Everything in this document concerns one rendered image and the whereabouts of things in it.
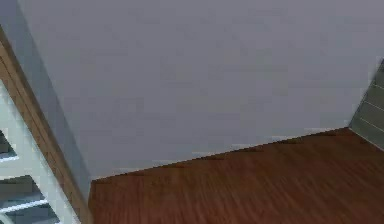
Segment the grey slatted cabinet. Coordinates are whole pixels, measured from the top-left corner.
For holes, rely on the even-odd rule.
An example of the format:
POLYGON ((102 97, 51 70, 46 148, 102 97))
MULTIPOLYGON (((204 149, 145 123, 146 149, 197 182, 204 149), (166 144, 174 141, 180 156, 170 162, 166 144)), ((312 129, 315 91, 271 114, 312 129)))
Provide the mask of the grey slatted cabinet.
POLYGON ((384 59, 373 75, 349 128, 384 151, 384 59))

